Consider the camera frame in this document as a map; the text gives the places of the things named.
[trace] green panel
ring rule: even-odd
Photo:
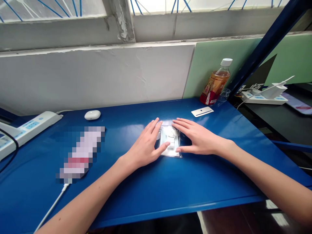
[[[281,82],[293,75],[295,77],[288,84],[312,81],[312,34],[284,37],[264,62],[276,54],[265,85]]]
[[[261,38],[198,42],[195,47],[183,98],[199,97],[212,71],[219,69],[223,58],[232,58],[231,79],[256,48]]]
[[[235,77],[261,38],[198,42],[188,75],[183,98],[199,97],[213,70],[220,67],[223,58],[232,58],[231,77]],[[289,78],[292,83],[312,82],[312,34],[289,35],[276,46],[264,62],[276,55],[266,85]]]

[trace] white bottle cap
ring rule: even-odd
[[[229,67],[230,65],[231,65],[231,63],[232,63],[232,61],[233,61],[233,59],[231,59],[231,58],[224,58],[224,59],[222,59],[222,62],[221,62],[221,66],[222,67]]]

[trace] black table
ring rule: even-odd
[[[291,85],[286,93],[312,106],[312,93]],[[304,115],[287,105],[245,103],[246,109],[267,123],[290,143],[312,145],[312,116]]]

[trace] clear cup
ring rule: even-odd
[[[218,97],[217,101],[215,102],[216,106],[221,106],[223,103],[225,103],[228,99],[228,97],[230,96],[230,92],[231,90],[229,90],[228,88],[224,88],[220,94],[220,96]]]

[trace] hand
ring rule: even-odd
[[[122,156],[133,166],[134,170],[154,162],[170,145],[170,142],[165,142],[159,148],[155,149],[156,138],[162,125],[162,121],[159,123],[158,121],[159,118],[152,120],[152,122],[145,127],[130,150]]]
[[[183,132],[192,141],[191,146],[180,146],[176,152],[221,156],[223,151],[231,145],[232,141],[210,132],[193,121],[177,118],[173,122],[172,126]]]

